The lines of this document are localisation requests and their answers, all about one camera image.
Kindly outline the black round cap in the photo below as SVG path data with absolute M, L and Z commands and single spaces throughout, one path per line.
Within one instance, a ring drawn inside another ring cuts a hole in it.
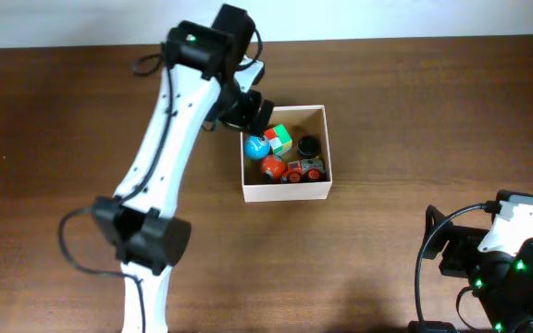
M 313 135 L 303 136 L 297 143 L 297 153 L 301 158 L 316 158 L 321 153 L 320 140 Z

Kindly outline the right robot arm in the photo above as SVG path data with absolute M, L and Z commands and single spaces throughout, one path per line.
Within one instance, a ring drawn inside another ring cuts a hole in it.
M 425 235 L 415 261 L 417 319 L 410 332 L 454 332 L 449 322 L 424 318 L 421 267 L 437 255 L 445 277 L 463 278 L 467 285 L 456 301 L 470 292 L 480 301 L 494 332 L 533 332 L 533 237 L 513 248 L 511 234 L 533 218 L 533 206 L 504 201 L 475 203 L 444 215 L 435 206 L 426 210 Z

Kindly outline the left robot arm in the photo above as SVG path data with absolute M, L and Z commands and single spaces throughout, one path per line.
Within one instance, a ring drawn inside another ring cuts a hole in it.
M 161 74 L 155 110 L 138 153 L 112 197 L 90 211 L 120 262 L 125 332 L 166 332 L 172 268 L 192 226 L 175 216 L 180 184 L 198 134 L 217 125 L 257 136 L 274 105 L 254 90 L 265 74 L 248 57 L 259 35 L 246 10 L 223 5 L 209 27 L 183 20 L 169 30 L 148 75 Z

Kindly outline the orange eyeball ball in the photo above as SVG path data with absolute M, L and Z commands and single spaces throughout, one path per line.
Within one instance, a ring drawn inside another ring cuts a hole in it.
M 277 155 L 269 154 L 261 160 L 260 171 L 262 178 L 271 182 L 281 180 L 287 164 Z

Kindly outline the red grey toy truck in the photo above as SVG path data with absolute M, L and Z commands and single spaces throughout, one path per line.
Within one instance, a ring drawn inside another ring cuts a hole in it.
M 281 176 L 282 183 L 318 182 L 324 180 L 326 169 L 319 157 L 292 161 Z

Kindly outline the blue eyeball ball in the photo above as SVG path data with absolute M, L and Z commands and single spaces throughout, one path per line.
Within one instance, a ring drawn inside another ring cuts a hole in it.
M 243 153 L 251 160 L 265 158 L 270 150 L 270 141 L 266 136 L 248 136 L 243 142 Z

